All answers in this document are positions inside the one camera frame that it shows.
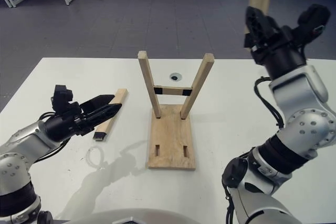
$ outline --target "wooden stick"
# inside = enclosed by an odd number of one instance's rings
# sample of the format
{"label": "wooden stick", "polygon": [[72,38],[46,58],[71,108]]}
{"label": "wooden stick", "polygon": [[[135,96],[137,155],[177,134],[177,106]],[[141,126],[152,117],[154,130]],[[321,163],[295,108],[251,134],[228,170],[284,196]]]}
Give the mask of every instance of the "wooden stick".
{"label": "wooden stick", "polygon": [[[115,93],[114,98],[109,104],[115,104],[115,103],[124,103],[124,100],[127,96],[127,89],[118,89]],[[93,139],[96,141],[103,141],[104,137],[110,133],[112,126],[114,124],[114,121],[116,120],[116,116],[112,117],[111,119],[108,119],[107,121],[101,123],[98,125],[94,135]]]}
{"label": "wooden stick", "polygon": [[191,95],[189,97],[187,97],[185,99],[185,102],[182,106],[181,109],[181,119],[186,119],[191,107],[193,106],[198,93],[201,90],[201,87],[204,84],[204,81],[206,79],[206,77],[208,76],[212,65],[215,62],[215,57],[213,54],[205,54],[204,58],[202,60],[202,63],[198,69],[198,72],[196,74],[196,77],[194,79],[193,85],[192,85],[192,89],[193,91],[191,92]]}
{"label": "wooden stick", "polygon": [[154,86],[155,94],[184,95],[188,97],[192,90],[192,88]]}
{"label": "wooden stick", "polygon": [[152,103],[152,106],[153,106],[155,117],[160,118],[161,117],[161,110],[160,110],[158,97],[156,96],[156,94],[154,92],[154,81],[153,81],[153,77],[152,77],[151,68],[149,66],[147,52],[146,51],[139,51],[138,60],[139,60],[139,63],[140,63],[140,68],[141,68],[141,71],[142,71],[143,78],[145,79],[145,84],[146,84],[146,87],[147,87],[148,95],[149,95],[149,98],[151,99],[151,103]]}

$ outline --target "gray floor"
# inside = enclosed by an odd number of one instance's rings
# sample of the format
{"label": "gray floor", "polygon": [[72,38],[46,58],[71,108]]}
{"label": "gray floor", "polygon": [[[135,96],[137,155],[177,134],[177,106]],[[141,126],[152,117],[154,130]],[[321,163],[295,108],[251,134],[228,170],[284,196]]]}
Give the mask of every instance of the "gray floor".
{"label": "gray floor", "polygon": [[[334,16],[306,49],[309,58],[336,59],[336,0],[271,0],[270,15],[296,25],[310,4]],[[248,0],[25,0],[0,2],[0,111],[42,57],[249,59],[242,49]]]}

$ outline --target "wooden board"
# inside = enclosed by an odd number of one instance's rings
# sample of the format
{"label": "wooden board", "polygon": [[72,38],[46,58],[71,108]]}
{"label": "wooden board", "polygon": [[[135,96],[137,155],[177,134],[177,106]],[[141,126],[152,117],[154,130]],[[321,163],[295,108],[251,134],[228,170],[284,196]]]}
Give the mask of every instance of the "wooden board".
{"label": "wooden board", "polygon": [[182,109],[181,109],[182,119],[186,119],[187,116],[189,115],[191,107],[193,106],[214,62],[215,62],[215,57],[213,54],[204,55],[202,63],[198,69],[196,77],[191,86],[193,91],[191,92],[191,95],[185,99],[185,102],[182,106]]}
{"label": "wooden board", "polygon": [[[114,98],[109,104],[114,104],[114,103],[122,103],[124,105],[124,100],[128,94],[127,89],[118,89],[117,92],[114,95]],[[96,128],[96,131],[93,135],[93,139],[96,141],[103,141],[105,136],[110,133],[112,126],[114,124],[114,121],[116,120],[118,114],[116,114],[114,117],[111,119],[101,123],[98,125]]]}
{"label": "wooden board", "polygon": [[152,111],[148,168],[194,170],[190,116],[181,119],[182,105],[161,104],[160,108],[160,119]]}

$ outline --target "black joint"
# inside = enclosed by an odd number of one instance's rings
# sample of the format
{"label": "black joint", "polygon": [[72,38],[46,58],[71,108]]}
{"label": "black joint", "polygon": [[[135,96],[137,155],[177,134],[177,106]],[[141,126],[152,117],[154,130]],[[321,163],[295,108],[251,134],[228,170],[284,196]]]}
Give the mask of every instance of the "black joint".
{"label": "black joint", "polygon": [[237,188],[243,180],[248,168],[247,160],[234,158],[226,166],[222,175],[222,184],[229,188]]}
{"label": "black joint", "polygon": [[245,34],[245,39],[244,39],[244,47],[245,48],[252,48],[254,46],[254,43],[252,41],[252,36],[250,33]]}
{"label": "black joint", "polygon": [[155,94],[162,94],[162,92],[163,92],[162,88],[154,87],[154,93]]}
{"label": "black joint", "polygon": [[191,95],[191,91],[193,91],[192,89],[184,89],[182,92],[182,95],[184,95],[185,97],[189,97]]}

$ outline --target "silver robot arm segment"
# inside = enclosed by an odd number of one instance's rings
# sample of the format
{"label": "silver robot arm segment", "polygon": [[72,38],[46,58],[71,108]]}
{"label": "silver robot arm segment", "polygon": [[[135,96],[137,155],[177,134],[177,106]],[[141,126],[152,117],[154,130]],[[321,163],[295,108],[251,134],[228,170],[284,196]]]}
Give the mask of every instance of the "silver robot arm segment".
{"label": "silver robot arm segment", "polygon": [[[35,161],[60,145],[47,136],[43,126],[43,121],[37,121],[0,146],[2,221],[22,223],[39,213],[40,197],[34,193],[28,171]],[[21,196],[23,198],[18,201],[12,200]]]}
{"label": "silver robot arm segment", "polygon": [[227,223],[232,222],[234,208],[239,223],[300,223],[272,194],[294,170],[316,158],[317,149],[336,143],[336,114],[327,105],[328,92],[315,68],[307,66],[303,50],[322,33],[329,16],[326,7],[312,5],[300,16],[297,28],[279,28],[260,10],[247,8],[250,42],[245,43],[250,43],[255,62],[270,75],[269,87],[286,126],[225,168]]}
{"label": "silver robot arm segment", "polygon": [[28,173],[32,164],[55,155],[74,135],[86,135],[114,117],[121,104],[108,104],[113,95],[99,95],[83,104],[72,101],[72,91],[56,85],[52,97],[55,112],[16,132],[0,146],[0,221],[8,224],[51,223],[51,213],[40,211]]}

